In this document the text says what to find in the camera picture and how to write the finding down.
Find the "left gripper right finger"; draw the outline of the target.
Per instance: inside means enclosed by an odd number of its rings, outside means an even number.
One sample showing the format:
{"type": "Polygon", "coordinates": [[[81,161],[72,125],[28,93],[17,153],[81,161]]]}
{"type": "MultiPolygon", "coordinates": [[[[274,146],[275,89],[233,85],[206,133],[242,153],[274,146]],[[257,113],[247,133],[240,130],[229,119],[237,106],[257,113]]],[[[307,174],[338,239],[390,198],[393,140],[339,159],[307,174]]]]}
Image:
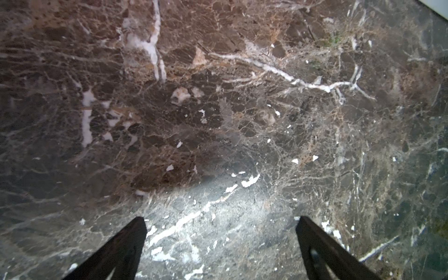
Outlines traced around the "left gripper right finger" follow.
{"type": "Polygon", "coordinates": [[[330,280],[328,269],[341,280],[379,279],[309,217],[301,216],[295,231],[308,279],[330,280]]]}

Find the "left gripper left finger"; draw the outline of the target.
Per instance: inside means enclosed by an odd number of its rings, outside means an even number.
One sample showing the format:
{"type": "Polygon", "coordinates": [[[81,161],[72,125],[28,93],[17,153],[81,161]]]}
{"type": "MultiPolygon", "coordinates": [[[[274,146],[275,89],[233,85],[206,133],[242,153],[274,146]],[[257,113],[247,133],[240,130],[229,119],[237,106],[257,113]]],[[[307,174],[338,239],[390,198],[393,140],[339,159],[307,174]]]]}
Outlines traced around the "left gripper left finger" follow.
{"type": "Polygon", "coordinates": [[[65,279],[133,280],[146,236],[147,227],[143,217],[134,218],[65,279]]]}

